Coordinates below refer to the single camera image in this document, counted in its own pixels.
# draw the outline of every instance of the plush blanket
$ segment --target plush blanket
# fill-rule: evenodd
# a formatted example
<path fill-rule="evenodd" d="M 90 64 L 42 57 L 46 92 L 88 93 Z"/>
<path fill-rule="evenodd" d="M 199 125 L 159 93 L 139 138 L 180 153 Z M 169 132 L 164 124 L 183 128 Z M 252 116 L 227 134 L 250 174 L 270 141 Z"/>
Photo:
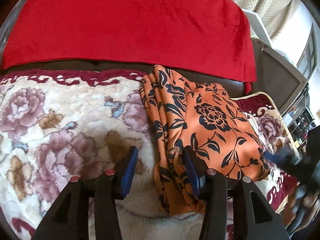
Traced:
<path fill-rule="evenodd" d="M 203 215 L 167 217 L 158 200 L 152 169 L 159 154 L 138 92 L 143 75 L 130 70 L 30 70 L 0 79 L 0 207 L 19 238 L 31 238 L 72 175 L 98 176 L 134 145 L 139 158 L 132 188 L 116 203 L 123 239 L 198 239 Z M 265 148 L 273 151 L 292 143 L 266 95 L 237 103 Z M 279 211 L 296 179 L 274 165 L 271 169 L 257 185 Z M 229 239 L 232 224 L 230 200 Z"/>

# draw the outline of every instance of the red cloth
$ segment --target red cloth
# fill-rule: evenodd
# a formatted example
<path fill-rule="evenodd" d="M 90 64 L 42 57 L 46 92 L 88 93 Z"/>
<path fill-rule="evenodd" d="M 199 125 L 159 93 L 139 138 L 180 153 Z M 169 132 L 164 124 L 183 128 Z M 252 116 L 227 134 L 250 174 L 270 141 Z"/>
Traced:
<path fill-rule="evenodd" d="M 3 68 L 61 59 L 145 62 L 256 81 L 249 22 L 231 0 L 28 0 Z"/>

